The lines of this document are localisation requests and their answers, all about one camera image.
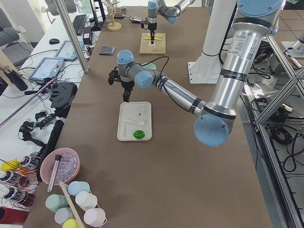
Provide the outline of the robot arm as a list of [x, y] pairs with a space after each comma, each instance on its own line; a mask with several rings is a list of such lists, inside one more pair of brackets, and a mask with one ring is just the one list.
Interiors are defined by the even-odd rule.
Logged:
[[155, 46], [155, 31], [157, 29], [157, 17], [163, 16], [168, 22], [174, 24], [178, 16], [185, 11], [185, 9], [193, 4], [195, 0], [181, 0], [177, 5], [172, 8], [166, 6], [163, 0], [149, 0], [148, 1], [148, 16], [141, 22], [141, 28], [143, 29], [147, 25], [147, 29], [150, 31], [151, 41], [150, 46]]
[[232, 131], [236, 118], [238, 96], [248, 77], [259, 45], [264, 37], [275, 34], [283, 0], [239, 0], [232, 27], [234, 35], [219, 72], [214, 93], [204, 102], [168, 78], [162, 70], [146, 69], [134, 60], [133, 53], [122, 50], [117, 54], [118, 66], [109, 74], [108, 82], [120, 82], [128, 101], [134, 86], [146, 89], [156, 86], [178, 106], [197, 116], [196, 138], [207, 146], [223, 144]]

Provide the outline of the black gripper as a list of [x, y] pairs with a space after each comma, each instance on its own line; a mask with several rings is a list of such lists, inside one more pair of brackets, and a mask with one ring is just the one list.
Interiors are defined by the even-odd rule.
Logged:
[[133, 90], [135, 83], [132, 80], [123, 79], [123, 76], [119, 74], [117, 66], [109, 73], [108, 78], [109, 85], [113, 85], [114, 82], [121, 83], [121, 86], [124, 88], [123, 101], [130, 102], [131, 91]]
[[154, 31], [157, 29], [157, 22], [150, 23], [147, 20], [141, 21], [141, 28], [145, 30], [150, 30], [151, 43], [154, 43]]

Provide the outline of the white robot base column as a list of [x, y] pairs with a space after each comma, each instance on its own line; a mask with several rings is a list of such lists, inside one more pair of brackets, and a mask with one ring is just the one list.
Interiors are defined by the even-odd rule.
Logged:
[[225, 35], [230, 29], [230, 21], [235, 15], [236, 0], [215, 0], [201, 56], [188, 63], [191, 84], [215, 84], [221, 71], [220, 50], [225, 43]]

